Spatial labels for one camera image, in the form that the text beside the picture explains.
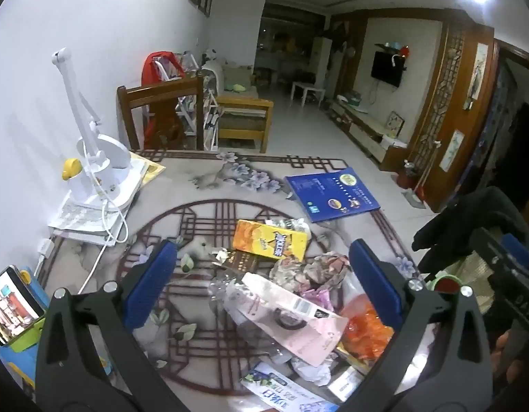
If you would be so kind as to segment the person right hand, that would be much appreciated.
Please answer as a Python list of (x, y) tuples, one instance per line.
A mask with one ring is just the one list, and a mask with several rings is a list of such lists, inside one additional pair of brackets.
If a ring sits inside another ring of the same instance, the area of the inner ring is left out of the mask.
[(512, 328), (496, 341), (491, 355), (495, 379), (513, 383), (529, 360), (529, 333)]

